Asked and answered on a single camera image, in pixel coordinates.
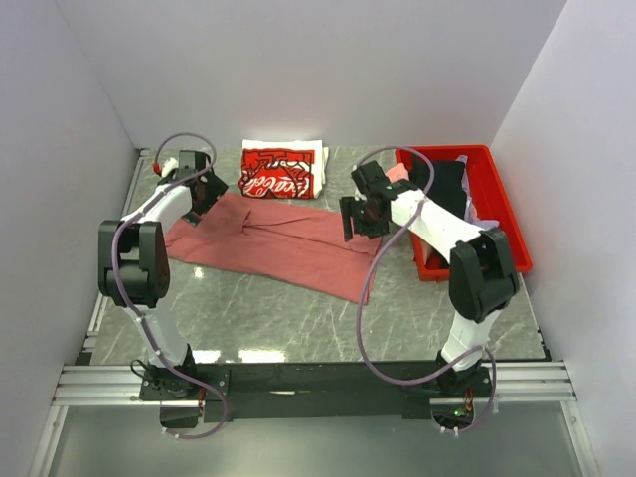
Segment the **red white Coca-Cola shirt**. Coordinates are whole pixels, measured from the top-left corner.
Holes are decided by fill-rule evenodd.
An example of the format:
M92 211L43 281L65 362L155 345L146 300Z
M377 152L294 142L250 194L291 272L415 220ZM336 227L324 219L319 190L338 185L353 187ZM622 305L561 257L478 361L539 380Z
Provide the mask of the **red white Coca-Cola shirt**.
M313 200L326 184L329 148L322 140L245 139L238 188L249 198Z

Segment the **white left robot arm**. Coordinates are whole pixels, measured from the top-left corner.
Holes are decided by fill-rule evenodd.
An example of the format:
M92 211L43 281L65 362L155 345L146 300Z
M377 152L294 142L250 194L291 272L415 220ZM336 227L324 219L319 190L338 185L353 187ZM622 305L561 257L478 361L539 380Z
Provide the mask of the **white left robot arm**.
M146 347L144 389L185 399L198 392L192 349L161 301L170 287L165 236L180 220L192 227L226 192L213 170L214 153L182 150L153 165L159 181L134 212L98 228L98 288L125 310Z

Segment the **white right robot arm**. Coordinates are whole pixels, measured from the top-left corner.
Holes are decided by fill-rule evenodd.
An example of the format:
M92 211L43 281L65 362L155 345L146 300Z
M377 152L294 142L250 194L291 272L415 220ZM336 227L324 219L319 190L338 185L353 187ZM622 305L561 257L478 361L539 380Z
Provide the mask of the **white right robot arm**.
M486 230L451 214L410 181L391 181L375 161L359 164L351 177L359 194L340 201L345 239L382 237L391 225L398 227L374 257L360 296L367 297L388 250L406 233L413 233L448 263L448 296L454 308L437 371L421 378L393 378L372 363L365 349L360 351L363 362L392 385L417 386L436 379L442 393L457 397L470 386L470 374L482 358L491 353L487 342L492 326L520 288L508 238L499 228Z

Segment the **dusty rose t-shirt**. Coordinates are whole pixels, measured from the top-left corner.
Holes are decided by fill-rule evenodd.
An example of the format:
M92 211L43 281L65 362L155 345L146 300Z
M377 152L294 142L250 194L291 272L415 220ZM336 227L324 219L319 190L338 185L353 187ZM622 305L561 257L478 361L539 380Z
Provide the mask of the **dusty rose t-shirt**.
M356 302L382 241L344 240L341 215L224 194L199 223L179 220L166 235L171 258L268 276Z

